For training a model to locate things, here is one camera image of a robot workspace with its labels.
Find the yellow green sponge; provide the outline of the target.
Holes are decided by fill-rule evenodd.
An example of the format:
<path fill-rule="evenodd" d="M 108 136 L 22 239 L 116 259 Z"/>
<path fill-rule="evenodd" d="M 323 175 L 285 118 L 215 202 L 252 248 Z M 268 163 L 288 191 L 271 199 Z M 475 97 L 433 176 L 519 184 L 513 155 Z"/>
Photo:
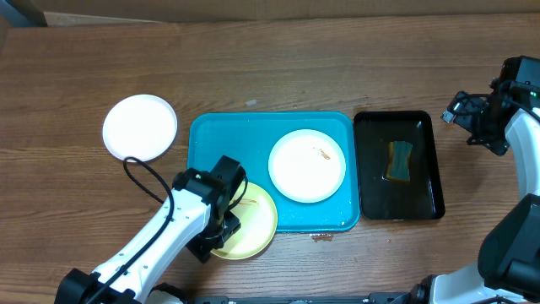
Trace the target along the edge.
<path fill-rule="evenodd" d="M 392 141 L 388 144 L 388 165 L 384 178 L 396 182 L 409 182 L 409 160 L 413 145 L 407 141 Z"/>

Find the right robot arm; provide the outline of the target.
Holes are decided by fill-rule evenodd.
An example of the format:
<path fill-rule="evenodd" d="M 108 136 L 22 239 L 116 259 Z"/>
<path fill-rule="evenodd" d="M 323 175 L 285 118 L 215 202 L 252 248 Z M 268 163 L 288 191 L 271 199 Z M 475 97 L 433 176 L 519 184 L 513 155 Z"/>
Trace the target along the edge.
<path fill-rule="evenodd" d="M 485 237 L 478 261 L 430 275 L 394 303 L 539 301 L 539 61 L 510 57 L 489 94 L 458 92 L 441 118 L 467 130 L 470 145 L 496 155 L 512 151 L 519 202 Z"/>

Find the white plate with red stain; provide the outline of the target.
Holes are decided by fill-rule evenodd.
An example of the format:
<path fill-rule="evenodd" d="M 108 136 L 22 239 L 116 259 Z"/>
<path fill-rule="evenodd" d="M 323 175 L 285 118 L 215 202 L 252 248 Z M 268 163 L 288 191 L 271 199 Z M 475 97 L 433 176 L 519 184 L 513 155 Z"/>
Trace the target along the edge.
<path fill-rule="evenodd" d="M 107 150 L 119 160 L 133 156 L 154 160 L 173 144 L 178 118 L 172 106 L 156 95 L 132 95 L 107 113 L 102 139 Z"/>

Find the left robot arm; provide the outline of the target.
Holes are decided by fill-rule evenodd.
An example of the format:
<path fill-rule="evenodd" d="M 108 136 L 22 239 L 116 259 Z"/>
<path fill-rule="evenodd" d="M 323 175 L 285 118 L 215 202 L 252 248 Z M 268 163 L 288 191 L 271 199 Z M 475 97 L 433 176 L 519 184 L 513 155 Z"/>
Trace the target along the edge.
<path fill-rule="evenodd" d="M 167 198 L 148 224 L 91 274 L 72 269 L 57 303 L 144 303 L 157 280 L 186 247 L 202 263 L 240 229 L 232 213 L 246 180 L 240 164 L 222 160 L 211 171 L 188 169 L 165 188 Z"/>

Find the yellow plate with stain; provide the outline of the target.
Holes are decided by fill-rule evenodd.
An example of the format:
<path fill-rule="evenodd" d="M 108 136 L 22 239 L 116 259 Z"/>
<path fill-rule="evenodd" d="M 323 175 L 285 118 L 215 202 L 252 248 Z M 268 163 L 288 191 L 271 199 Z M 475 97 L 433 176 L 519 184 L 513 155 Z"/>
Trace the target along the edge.
<path fill-rule="evenodd" d="M 245 186 L 246 193 L 232 209 L 240 220 L 240 229 L 225 242 L 224 247 L 211 253 L 219 258 L 241 260 L 256 256 L 272 241 L 278 224 L 278 212 L 271 196 L 252 182 L 242 182 L 231 200 L 240 197 Z"/>

